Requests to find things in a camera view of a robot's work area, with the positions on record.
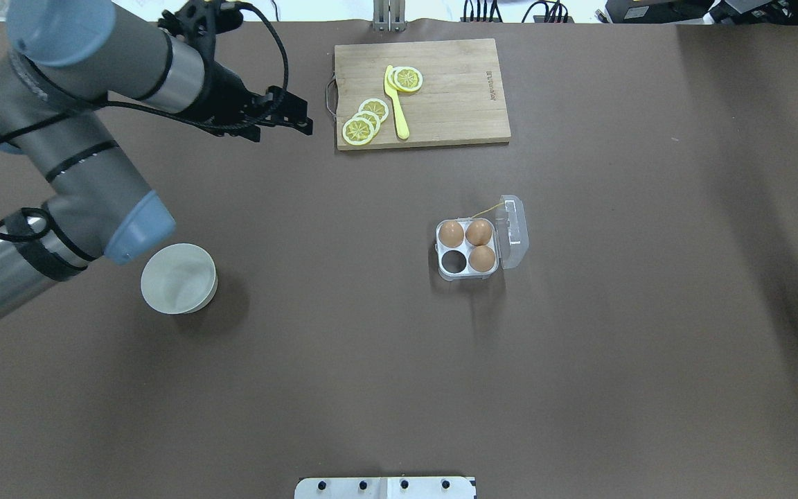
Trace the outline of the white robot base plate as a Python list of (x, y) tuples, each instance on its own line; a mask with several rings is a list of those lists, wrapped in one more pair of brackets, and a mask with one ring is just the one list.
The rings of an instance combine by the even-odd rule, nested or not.
[(306, 478), (294, 498), (477, 498), (474, 478), (382, 476)]

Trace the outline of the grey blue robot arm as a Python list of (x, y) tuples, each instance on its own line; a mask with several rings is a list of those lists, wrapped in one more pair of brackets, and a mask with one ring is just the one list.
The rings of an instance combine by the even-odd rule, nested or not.
[[(218, 35), (249, 10), (276, 42), (282, 81), (263, 94), (215, 59)], [(213, 136), (260, 141), (263, 127), (310, 136), (288, 58), (252, 3), (187, 1), (152, 24), (111, 1), (12, 1), (0, 60), (0, 150), (25, 155), (54, 190), (0, 220), (0, 319), (106, 258), (127, 264), (175, 219), (97, 117), (135, 110)]]

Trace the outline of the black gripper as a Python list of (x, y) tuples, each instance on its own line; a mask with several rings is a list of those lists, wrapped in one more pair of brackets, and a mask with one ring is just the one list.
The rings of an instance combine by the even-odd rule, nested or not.
[(311, 136), (314, 122), (308, 117), (308, 102), (278, 86), (269, 86), (268, 94), (254, 94), (240, 76), (224, 66), (212, 66), (208, 92), (202, 99), (199, 121), (204, 130), (218, 136), (260, 142), (260, 128), (254, 120), (268, 111), (268, 96), (281, 97), (278, 107), (266, 118), (268, 127), (286, 127)]

